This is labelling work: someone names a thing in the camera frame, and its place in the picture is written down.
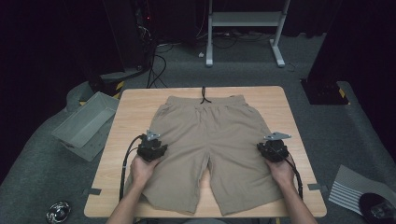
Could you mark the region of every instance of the person's left arm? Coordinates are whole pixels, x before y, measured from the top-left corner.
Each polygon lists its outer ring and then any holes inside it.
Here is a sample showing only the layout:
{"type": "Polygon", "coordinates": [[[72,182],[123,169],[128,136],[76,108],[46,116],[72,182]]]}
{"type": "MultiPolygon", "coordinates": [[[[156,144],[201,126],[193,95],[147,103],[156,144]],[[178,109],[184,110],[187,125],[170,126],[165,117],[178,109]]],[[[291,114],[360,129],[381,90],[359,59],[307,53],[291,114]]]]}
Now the person's left arm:
{"type": "Polygon", "coordinates": [[[131,164],[131,173],[134,181],[107,220],[107,224],[133,223],[137,202],[159,161],[146,162],[138,155],[134,157],[131,164]]]}

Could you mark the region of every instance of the gray carpet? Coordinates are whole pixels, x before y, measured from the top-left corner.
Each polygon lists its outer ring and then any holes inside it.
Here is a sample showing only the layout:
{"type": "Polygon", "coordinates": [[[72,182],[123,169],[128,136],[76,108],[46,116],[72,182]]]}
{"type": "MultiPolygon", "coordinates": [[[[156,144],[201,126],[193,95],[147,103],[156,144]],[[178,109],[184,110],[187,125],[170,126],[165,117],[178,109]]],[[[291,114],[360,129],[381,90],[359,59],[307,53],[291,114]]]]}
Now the gray carpet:
{"type": "MultiPolygon", "coordinates": [[[[162,81],[170,88],[281,86],[320,185],[330,190],[343,164],[396,190],[395,163],[361,110],[351,87],[339,82],[350,105],[310,105],[307,101],[300,78],[307,77],[322,40],[323,36],[310,39],[304,35],[282,36],[279,47],[288,64],[285,68],[276,66],[266,40],[238,41],[228,49],[214,48],[211,68],[205,67],[205,58],[198,57],[200,52],[205,53],[204,46],[176,45],[172,49],[165,46],[157,52],[166,60],[162,81]]],[[[223,47],[232,43],[222,39],[215,41],[223,47]]],[[[163,61],[156,58],[154,71],[160,73],[163,65],[163,61]]],[[[146,88],[147,78],[148,74],[129,79],[122,90],[146,88]]],[[[64,149],[50,134],[78,108],[79,96],[86,86],[87,83],[81,83],[71,90],[67,107],[44,122],[26,143],[0,187],[0,223],[45,223],[47,210],[61,200],[72,206],[65,223],[106,222],[104,218],[89,218],[83,213],[88,198],[84,189],[92,185],[101,154],[92,162],[86,162],[64,149]]],[[[156,86],[163,88],[160,81],[156,86]]],[[[329,195],[329,191],[322,192],[328,213],[318,218],[320,223],[365,223],[354,212],[329,202],[329,195]]],[[[282,218],[281,223],[290,221],[282,218]]]]}

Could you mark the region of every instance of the person's left hand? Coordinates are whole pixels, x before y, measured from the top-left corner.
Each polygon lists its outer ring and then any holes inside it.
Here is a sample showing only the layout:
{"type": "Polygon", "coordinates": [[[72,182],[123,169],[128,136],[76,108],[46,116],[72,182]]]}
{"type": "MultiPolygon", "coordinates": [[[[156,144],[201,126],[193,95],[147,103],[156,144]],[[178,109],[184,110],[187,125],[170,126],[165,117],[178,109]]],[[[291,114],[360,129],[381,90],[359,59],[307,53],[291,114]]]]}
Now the person's left hand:
{"type": "Polygon", "coordinates": [[[148,162],[143,160],[139,155],[136,155],[131,163],[131,174],[134,177],[133,183],[145,186],[159,162],[160,159],[148,162]]]}

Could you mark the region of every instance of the beige shorts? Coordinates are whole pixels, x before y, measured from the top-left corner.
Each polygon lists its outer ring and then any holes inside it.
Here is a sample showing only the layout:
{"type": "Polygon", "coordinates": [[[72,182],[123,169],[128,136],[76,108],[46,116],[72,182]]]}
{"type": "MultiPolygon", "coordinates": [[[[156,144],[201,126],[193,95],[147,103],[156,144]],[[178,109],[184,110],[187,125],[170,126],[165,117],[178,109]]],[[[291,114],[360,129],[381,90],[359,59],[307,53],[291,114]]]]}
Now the beige shorts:
{"type": "Polygon", "coordinates": [[[170,96],[150,129],[168,144],[143,194],[167,210],[194,213],[206,167],[223,215],[282,198],[256,145],[270,133],[260,113],[242,95],[188,99],[170,96]]]}

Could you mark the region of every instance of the metal stand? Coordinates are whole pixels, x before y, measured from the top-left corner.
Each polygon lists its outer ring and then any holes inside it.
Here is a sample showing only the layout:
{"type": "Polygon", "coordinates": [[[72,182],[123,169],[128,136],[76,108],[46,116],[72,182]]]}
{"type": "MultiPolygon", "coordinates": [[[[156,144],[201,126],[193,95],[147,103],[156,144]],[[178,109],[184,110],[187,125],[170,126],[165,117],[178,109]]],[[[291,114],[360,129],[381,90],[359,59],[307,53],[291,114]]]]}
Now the metal stand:
{"type": "Polygon", "coordinates": [[[213,66],[212,29],[214,26],[276,26],[275,39],[270,39],[271,48],[279,67],[284,67],[282,55],[277,44],[282,34],[283,24],[288,14],[290,0],[286,0],[279,12],[213,12],[212,1],[209,0],[208,32],[206,46],[206,66],[213,66]]]}

